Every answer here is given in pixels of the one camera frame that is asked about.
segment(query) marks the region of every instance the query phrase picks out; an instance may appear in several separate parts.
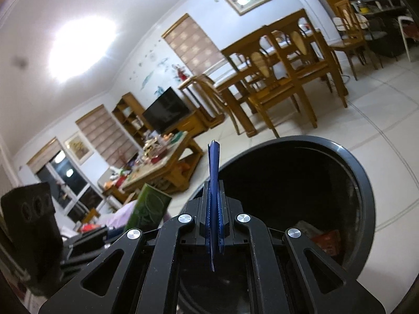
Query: television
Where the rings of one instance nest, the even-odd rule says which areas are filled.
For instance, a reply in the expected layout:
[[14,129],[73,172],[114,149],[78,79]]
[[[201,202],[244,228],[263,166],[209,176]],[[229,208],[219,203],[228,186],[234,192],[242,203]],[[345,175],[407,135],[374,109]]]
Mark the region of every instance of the television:
[[163,133],[191,111],[171,87],[142,114],[158,133]]

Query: tv stand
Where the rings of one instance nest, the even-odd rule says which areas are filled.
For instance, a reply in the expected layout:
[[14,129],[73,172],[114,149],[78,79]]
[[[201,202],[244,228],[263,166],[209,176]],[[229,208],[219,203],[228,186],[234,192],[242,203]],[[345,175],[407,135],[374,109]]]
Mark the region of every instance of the tv stand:
[[204,125],[202,120],[199,118],[197,111],[191,111],[186,117],[183,117],[176,124],[167,128],[163,134],[170,132],[186,131],[193,138],[202,132],[208,131],[208,127]]

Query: glass door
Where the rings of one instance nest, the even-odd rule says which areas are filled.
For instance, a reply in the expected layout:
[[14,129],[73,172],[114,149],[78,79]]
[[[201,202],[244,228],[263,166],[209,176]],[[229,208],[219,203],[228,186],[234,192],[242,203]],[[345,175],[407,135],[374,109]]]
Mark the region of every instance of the glass door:
[[37,175],[41,181],[49,183],[52,196],[64,209],[64,215],[74,222],[81,221],[102,201],[62,150]]

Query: roller blind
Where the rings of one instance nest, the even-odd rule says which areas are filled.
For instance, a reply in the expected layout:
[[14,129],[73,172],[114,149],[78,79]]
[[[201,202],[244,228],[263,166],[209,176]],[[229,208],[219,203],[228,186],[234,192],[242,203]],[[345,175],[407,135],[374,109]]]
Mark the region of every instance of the roller blind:
[[183,15],[162,37],[194,75],[204,73],[224,59],[216,45],[189,14]]
[[138,151],[103,105],[77,120],[76,124],[109,165],[121,168]]
[[31,171],[36,174],[42,167],[48,163],[54,156],[62,150],[61,144],[56,138],[53,138],[40,149],[35,156],[28,161],[28,166]]

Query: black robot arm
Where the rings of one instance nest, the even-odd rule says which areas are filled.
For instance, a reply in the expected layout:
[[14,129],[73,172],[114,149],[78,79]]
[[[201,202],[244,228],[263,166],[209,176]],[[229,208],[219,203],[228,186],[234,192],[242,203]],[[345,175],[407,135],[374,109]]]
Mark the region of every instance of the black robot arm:
[[[225,196],[222,183],[224,251],[214,257],[211,271],[205,226],[207,189],[160,229],[126,232],[39,313],[232,312],[223,305],[222,294],[211,298],[206,290],[205,301],[193,299],[199,288],[194,282],[220,282],[220,289],[241,283],[237,292],[227,291],[231,296],[241,294],[229,301],[237,313],[385,313],[376,298],[302,232],[295,228],[278,232],[244,214],[238,200]],[[228,274],[226,265],[228,270],[242,268],[244,277],[223,277]]]

